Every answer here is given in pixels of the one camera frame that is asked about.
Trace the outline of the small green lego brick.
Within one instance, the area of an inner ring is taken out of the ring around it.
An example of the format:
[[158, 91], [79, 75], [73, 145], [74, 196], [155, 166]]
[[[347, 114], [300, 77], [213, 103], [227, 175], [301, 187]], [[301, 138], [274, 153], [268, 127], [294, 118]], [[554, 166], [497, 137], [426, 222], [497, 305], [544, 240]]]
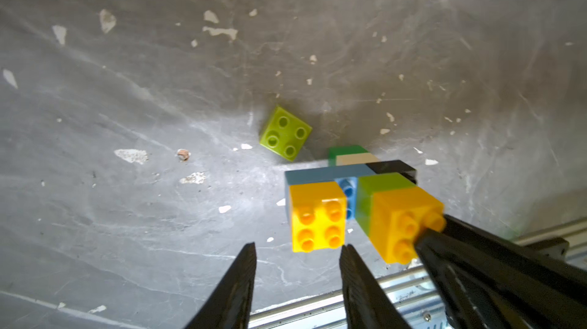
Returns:
[[367, 236], [370, 235], [371, 215], [375, 205], [375, 193], [413, 188], [416, 186], [416, 183], [397, 172], [359, 177], [356, 194], [355, 219], [363, 232]]

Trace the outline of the large blue lego brick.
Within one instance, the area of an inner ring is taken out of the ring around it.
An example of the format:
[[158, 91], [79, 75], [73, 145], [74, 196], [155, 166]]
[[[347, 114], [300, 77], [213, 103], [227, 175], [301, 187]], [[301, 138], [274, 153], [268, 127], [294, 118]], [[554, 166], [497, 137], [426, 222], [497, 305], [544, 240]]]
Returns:
[[321, 182], [336, 182], [347, 198], [346, 220], [351, 220], [356, 213], [356, 200], [358, 194], [358, 178], [372, 176], [375, 173], [365, 164], [329, 166], [321, 168], [309, 168], [291, 170], [284, 173], [285, 177], [285, 211], [287, 221], [291, 222], [290, 192], [292, 185], [305, 185]]

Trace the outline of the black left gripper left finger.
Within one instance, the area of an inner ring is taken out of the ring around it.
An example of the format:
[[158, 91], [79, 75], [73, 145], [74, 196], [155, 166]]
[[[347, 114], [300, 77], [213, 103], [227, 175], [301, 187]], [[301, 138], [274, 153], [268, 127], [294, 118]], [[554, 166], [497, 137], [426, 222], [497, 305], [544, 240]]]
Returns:
[[246, 243], [203, 307], [185, 328], [248, 328], [257, 255]]

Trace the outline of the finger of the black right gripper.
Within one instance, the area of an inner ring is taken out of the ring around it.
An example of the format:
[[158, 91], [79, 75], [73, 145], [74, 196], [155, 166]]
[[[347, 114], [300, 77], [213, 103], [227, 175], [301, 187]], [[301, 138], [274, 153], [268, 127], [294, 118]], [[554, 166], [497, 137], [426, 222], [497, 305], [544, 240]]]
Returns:
[[585, 289], [557, 291], [436, 231], [415, 249], [455, 328], [584, 328]]
[[565, 262], [569, 249], [579, 246], [571, 237], [586, 233], [585, 218], [518, 237], [515, 241], [505, 240], [452, 216], [446, 216], [446, 221], [444, 235], [557, 291], [586, 287], [586, 272]]

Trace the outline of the black lego brick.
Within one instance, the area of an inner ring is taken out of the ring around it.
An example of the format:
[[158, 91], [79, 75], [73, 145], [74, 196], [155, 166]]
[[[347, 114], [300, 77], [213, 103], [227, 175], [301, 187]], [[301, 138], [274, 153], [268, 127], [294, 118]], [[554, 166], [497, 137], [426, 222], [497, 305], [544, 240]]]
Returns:
[[401, 160], [370, 162], [366, 165], [375, 174], [399, 173], [414, 185], [417, 184], [417, 170]]

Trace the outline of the dark green lego brick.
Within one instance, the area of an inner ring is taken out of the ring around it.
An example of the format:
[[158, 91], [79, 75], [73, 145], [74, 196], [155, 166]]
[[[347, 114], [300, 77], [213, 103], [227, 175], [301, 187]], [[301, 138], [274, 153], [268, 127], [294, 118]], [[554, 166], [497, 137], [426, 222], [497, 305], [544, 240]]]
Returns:
[[362, 153], [368, 153], [368, 151], [358, 145], [330, 147], [328, 150], [328, 166], [336, 166], [336, 159], [338, 156], [347, 156]]

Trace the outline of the yellow lego brick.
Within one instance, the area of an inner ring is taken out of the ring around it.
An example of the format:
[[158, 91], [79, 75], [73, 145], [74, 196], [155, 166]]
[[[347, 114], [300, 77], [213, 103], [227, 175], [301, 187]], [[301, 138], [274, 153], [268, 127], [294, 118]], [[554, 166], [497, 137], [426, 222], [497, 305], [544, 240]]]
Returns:
[[292, 251], [311, 253], [345, 243], [347, 198], [337, 182], [289, 187]]

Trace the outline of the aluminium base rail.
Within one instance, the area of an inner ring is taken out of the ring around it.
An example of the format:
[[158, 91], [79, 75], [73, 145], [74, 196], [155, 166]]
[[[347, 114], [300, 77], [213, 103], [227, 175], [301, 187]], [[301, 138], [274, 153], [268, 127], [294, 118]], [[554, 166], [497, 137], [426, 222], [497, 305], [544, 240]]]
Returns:
[[[561, 237], [570, 246], [564, 260], [586, 268], [586, 219], [533, 232], [513, 241], [528, 245]], [[445, 309], [423, 266], [387, 275], [378, 282], [394, 307], [413, 328], [448, 328]], [[250, 328], [346, 328], [342, 292], [317, 295], [251, 315]]]

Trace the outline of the lime green lego brick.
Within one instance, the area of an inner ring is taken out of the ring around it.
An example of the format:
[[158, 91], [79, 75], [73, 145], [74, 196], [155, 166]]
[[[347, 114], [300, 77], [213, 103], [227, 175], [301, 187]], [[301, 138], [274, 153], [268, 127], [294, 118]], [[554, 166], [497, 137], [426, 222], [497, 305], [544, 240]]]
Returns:
[[259, 143], [266, 149], [293, 162], [313, 128], [283, 107], [275, 107]]

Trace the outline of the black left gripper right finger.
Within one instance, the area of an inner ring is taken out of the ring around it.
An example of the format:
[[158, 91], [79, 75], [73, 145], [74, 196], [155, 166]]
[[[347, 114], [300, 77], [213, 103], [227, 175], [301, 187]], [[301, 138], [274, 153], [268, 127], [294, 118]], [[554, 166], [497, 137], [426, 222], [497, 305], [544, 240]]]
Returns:
[[411, 328], [353, 245], [342, 246], [339, 268], [347, 328]]

